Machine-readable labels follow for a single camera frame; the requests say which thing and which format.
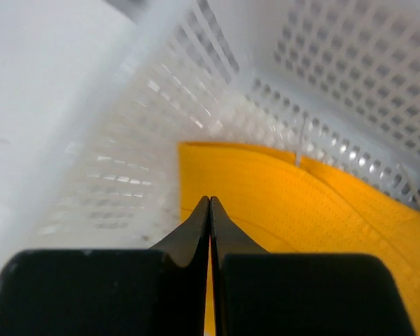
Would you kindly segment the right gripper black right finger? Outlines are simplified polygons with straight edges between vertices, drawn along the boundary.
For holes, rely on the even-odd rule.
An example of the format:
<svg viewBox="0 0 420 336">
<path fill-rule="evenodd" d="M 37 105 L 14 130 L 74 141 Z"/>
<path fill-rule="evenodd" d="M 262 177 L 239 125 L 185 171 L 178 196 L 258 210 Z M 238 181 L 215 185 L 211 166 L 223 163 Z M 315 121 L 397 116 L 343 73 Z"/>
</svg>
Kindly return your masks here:
<svg viewBox="0 0 420 336">
<path fill-rule="evenodd" d="M 413 335 L 384 263 L 363 253 L 270 253 L 209 203 L 217 335 Z"/>
</svg>

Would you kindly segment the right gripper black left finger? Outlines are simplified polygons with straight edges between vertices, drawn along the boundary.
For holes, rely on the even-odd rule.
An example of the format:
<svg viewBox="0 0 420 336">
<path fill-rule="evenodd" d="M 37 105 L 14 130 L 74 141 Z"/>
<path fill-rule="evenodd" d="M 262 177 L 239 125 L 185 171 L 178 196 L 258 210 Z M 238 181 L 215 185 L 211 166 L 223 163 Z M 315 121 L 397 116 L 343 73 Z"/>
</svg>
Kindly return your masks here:
<svg viewBox="0 0 420 336">
<path fill-rule="evenodd" d="M 0 335 L 202 335 L 209 198 L 148 249 L 33 249 L 0 272 Z"/>
</svg>

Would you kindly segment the yellow hat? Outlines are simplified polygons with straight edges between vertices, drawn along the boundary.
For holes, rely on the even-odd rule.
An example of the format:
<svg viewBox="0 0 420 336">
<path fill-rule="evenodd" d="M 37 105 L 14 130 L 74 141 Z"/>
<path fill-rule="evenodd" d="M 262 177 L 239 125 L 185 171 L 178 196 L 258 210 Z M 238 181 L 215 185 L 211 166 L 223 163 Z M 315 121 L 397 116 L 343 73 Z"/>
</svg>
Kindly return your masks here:
<svg viewBox="0 0 420 336">
<path fill-rule="evenodd" d="M 178 145 L 181 217 L 203 196 L 270 252 L 377 256 L 420 335 L 420 212 L 308 157 L 241 143 Z"/>
</svg>

